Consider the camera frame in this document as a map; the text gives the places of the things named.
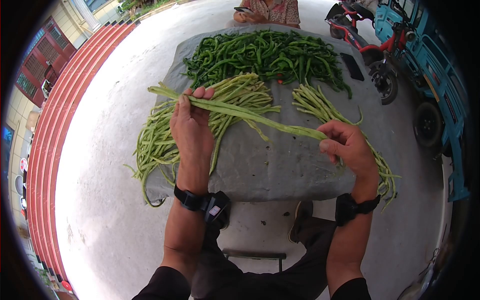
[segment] smartphone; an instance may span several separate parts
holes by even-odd
[[[233,9],[238,11],[238,12],[245,12],[245,13],[249,13],[249,14],[254,14],[254,12],[252,12],[248,7],[234,7]]]
[[[364,81],[365,78],[363,77],[360,67],[358,66],[353,56],[347,53],[340,53],[340,56],[342,57],[343,61],[347,65],[347,69],[348,69],[348,72],[350,73],[350,77],[353,79]]]

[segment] floral shirt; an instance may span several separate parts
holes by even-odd
[[[240,7],[248,7],[251,11],[262,14],[269,21],[300,24],[297,0],[273,0],[268,7],[262,0],[242,0]]]

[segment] gray tarp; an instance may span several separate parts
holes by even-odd
[[[192,80],[180,74],[185,72],[182,59],[192,56],[202,38],[219,33],[244,33],[268,28],[281,32],[291,30],[290,27],[275,24],[254,25],[204,33],[187,39],[178,45],[172,66],[163,83],[179,93],[190,86]],[[368,135],[375,150],[383,154],[395,174],[396,162],[389,136],[391,129],[384,121],[379,94],[363,67],[360,53],[345,41],[303,30],[297,31],[302,35],[321,37],[325,42],[333,44],[336,53],[347,53],[356,59],[365,81],[350,78],[343,61],[338,58],[344,70],[344,81],[350,85],[353,92],[351,100],[344,91],[337,93],[324,83],[320,83],[320,86],[327,99],[350,121],[358,121],[357,105],[360,106],[364,116],[360,127]],[[265,117],[288,125],[310,128],[320,125],[314,116],[297,111],[291,104],[294,101],[292,89],[298,87],[298,82],[280,85],[269,81],[266,85],[272,89],[273,105],[281,105],[282,108],[281,113],[270,112],[265,114]],[[158,96],[156,103],[163,101],[165,97]],[[238,122],[227,129],[222,139],[216,169],[210,177],[210,191],[222,190],[232,201],[245,202],[326,200],[351,192],[355,180],[353,173],[348,168],[342,173],[332,165],[326,155],[320,155],[317,140],[280,132],[263,124],[258,126],[272,140],[272,144],[263,141],[245,122]],[[150,174],[146,186],[152,201],[173,196],[172,186],[158,169]]]

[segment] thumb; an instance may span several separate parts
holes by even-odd
[[[179,97],[179,118],[190,118],[190,100],[185,95]]]
[[[342,157],[345,154],[346,146],[334,140],[326,139],[320,141],[320,152],[329,155],[338,155]]]

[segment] concrete ground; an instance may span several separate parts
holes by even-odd
[[[60,252],[80,299],[131,299],[159,266],[171,201],[158,209],[144,205],[140,183],[122,164],[134,165],[136,138],[156,98],[146,88],[164,78],[177,44],[222,29],[238,3],[198,0],[142,21],[88,87],[66,137],[56,189]],[[328,35],[323,19],[333,3],[299,0],[302,29]],[[358,27],[366,40],[379,44],[368,21]],[[374,300],[396,299],[416,278],[442,227],[442,169],[415,141],[413,99],[400,82],[397,99],[384,107],[404,178],[398,198],[383,214],[380,207],[374,212],[362,264]],[[302,245],[287,241],[298,200],[234,203],[220,248],[286,252],[284,268],[293,265],[305,253]],[[314,216],[334,219],[334,200],[314,207]],[[232,260],[244,271],[277,270],[272,261]],[[328,291],[319,299],[328,299]]]

